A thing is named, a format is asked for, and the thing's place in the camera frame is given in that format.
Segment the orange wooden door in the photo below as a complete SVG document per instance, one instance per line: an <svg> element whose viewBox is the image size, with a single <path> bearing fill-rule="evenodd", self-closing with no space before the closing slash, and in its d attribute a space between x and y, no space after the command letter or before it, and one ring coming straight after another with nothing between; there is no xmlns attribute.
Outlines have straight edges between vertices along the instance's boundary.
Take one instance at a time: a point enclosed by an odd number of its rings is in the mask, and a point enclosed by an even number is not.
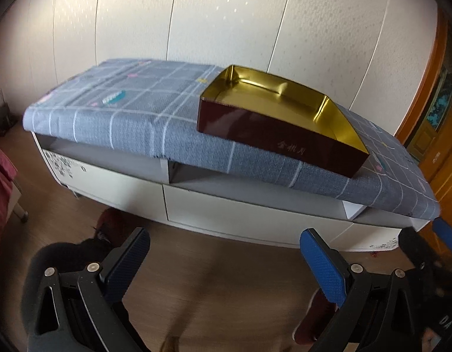
<svg viewBox="0 0 452 352"><path fill-rule="evenodd" d="M452 108L419 167L440 202L442 218L452 226ZM434 234L431 223L420 234L441 256L449 258L448 248Z"/></svg>

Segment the checkered cloth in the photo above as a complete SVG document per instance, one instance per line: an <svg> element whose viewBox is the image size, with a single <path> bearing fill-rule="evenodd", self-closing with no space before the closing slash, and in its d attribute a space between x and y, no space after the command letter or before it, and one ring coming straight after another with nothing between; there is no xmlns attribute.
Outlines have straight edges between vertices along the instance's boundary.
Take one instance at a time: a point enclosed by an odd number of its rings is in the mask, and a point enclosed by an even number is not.
<svg viewBox="0 0 452 352"><path fill-rule="evenodd" d="M185 62L108 60L32 104L23 125L38 134L166 158L415 218L439 215L430 186L405 148L343 107L371 154L351 179L197 132L199 95L221 70Z"/></svg>

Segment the open box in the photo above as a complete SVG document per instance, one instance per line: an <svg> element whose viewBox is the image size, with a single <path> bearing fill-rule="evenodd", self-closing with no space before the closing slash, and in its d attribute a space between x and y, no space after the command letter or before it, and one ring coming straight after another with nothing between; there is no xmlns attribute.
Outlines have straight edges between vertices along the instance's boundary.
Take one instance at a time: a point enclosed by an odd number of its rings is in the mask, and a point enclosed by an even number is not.
<svg viewBox="0 0 452 352"><path fill-rule="evenodd" d="M266 72L230 65L203 91L197 130L353 177L368 150L332 100Z"/></svg>

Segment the wooden door frame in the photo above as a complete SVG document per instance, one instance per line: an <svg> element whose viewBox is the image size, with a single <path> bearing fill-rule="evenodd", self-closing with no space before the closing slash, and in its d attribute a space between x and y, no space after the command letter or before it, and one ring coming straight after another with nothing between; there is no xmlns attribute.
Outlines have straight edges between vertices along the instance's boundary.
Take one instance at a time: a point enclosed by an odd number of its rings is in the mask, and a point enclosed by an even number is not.
<svg viewBox="0 0 452 352"><path fill-rule="evenodd" d="M425 73L420 82L415 98L407 111L401 125L394 135L401 144L404 144L415 129L423 110L430 98L430 94L436 84L441 66L443 65L444 53L446 51L446 42L448 39L448 20L443 11L438 8L438 20L436 25L436 34L433 42L432 52Z"/></svg>

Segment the black pants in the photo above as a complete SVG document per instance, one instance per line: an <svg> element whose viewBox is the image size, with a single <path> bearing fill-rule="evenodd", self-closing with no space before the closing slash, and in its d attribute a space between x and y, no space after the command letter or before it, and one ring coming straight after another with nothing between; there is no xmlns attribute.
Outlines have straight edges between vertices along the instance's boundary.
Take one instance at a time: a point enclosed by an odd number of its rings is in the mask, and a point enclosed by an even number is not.
<svg viewBox="0 0 452 352"><path fill-rule="evenodd" d="M37 295L43 273L49 267L56 268L59 273L81 271L91 262L102 262L112 247L100 239L87 239L79 244L53 243L40 249L30 262L26 281L23 286L21 316L26 333L37 315ZM149 352L142 339L131 325L128 312L122 303L112 307L122 324L142 351Z"/></svg>

